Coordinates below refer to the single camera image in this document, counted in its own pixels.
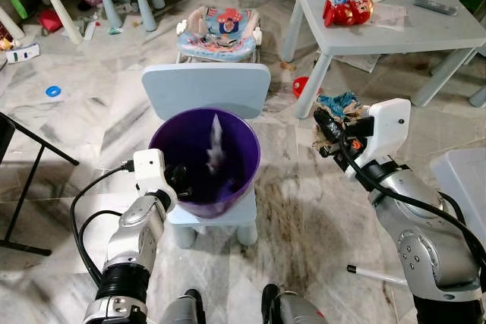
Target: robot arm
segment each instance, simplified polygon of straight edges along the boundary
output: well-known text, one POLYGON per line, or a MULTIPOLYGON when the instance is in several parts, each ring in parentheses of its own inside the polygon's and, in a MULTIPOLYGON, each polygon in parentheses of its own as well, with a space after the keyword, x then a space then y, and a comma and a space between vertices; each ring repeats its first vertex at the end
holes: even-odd
POLYGON ((328 142, 320 154, 333 156, 349 178, 356 178, 370 192, 368 199, 378 220, 396 245, 418 322, 483 323, 480 268, 462 232, 436 214, 375 188, 379 184, 395 195, 447 212, 437 191, 388 156, 406 138, 409 110, 408 100, 394 99, 371 106, 361 121, 341 125, 318 109, 314 119, 328 142), (355 168, 362 174, 356 174, 355 168))
POLYGON ((134 154, 139 194, 120 217, 103 266, 101 286, 86 311, 84 324, 145 324, 147 287, 163 233, 166 213, 177 195, 163 173, 163 155, 157 149, 134 154))

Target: blue ring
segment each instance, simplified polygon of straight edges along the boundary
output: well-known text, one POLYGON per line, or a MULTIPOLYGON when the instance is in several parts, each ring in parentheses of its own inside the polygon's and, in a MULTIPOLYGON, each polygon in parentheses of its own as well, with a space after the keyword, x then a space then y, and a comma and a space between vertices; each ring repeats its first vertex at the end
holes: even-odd
POLYGON ((53 98, 61 93, 61 88, 53 85, 46 89, 46 95, 53 98))

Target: marble floor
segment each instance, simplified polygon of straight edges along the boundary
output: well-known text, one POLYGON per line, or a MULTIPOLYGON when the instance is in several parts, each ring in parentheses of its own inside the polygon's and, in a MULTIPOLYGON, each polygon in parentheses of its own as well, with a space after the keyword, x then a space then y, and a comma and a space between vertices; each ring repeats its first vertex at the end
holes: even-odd
MULTIPOLYGON (((262 15, 261 61, 272 81, 264 111, 250 121, 262 149, 254 183, 260 237, 253 247, 243 247, 232 229, 208 229, 190 250, 182 250, 167 226, 149 287, 151 318, 157 322, 171 300, 197 288, 208 324, 257 323, 261 290, 275 282, 311 299, 330 324, 414 323, 406 289, 346 273, 349 263, 395 275, 400 270, 393 243, 377 223, 365 191, 345 181, 333 161, 312 150, 312 119, 292 116, 292 80, 310 74, 317 50, 305 24, 296 70, 279 66, 278 50, 295 0, 166 1, 155 32, 129 24, 122 34, 110 36, 102 19, 94 38, 79 46, 58 33, 42 37, 38 26, 26 25, 42 55, 0 72, 0 110, 80 161, 74 167, 51 153, 44 155, 12 240, 48 247, 53 254, 0 249, 2 322, 81 322, 96 288, 74 248, 69 204, 89 181, 147 148, 162 121, 141 86, 141 72, 150 65, 173 63, 175 25, 199 4, 211 4, 258 8, 262 15), (44 90, 53 84, 62 93, 49 98, 44 90)), ((408 98, 446 55, 383 55, 372 74, 333 61, 323 91, 335 95, 353 90, 365 104, 408 98)), ((476 56, 429 105, 412 108, 409 137, 397 159, 430 185, 437 186, 428 167, 432 159, 449 149, 486 146, 486 110, 467 102, 485 78, 484 59, 476 56)), ((0 167, 0 234, 38 148, 15 134, 0 167)), ((122 210, 133 194, 133 176, 120 172, 89 192, 78 215, 82 219, 104 206, 122 210)), ((99 264, 115 227, 114 218, 100 218, 87 232, 88 250, 99 264)))

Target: chair backrest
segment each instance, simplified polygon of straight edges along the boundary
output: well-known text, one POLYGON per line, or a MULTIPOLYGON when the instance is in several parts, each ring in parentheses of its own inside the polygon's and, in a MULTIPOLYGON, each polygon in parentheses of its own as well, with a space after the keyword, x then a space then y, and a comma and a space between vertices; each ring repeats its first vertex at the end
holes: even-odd
POLYGON ((8 144, 15 132, 14 124, 2 113, 0 113, 0 163, 7 152, 8 144))
POLYGON ((255 118, 267 97, 270 72, 263 64, 160 64, 144 70, 142 83, 156 114, 164 120, 204 106, 255 118))

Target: remote control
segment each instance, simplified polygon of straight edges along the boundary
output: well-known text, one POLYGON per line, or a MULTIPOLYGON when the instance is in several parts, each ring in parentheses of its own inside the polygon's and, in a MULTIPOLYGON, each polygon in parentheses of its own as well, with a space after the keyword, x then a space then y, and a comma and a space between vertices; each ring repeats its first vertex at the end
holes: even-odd
POLYGON ((413 0, 413 4, 442 14, 457 15, 456 7, 448 7, 447 5, 436 3, 431 0, 413 0))

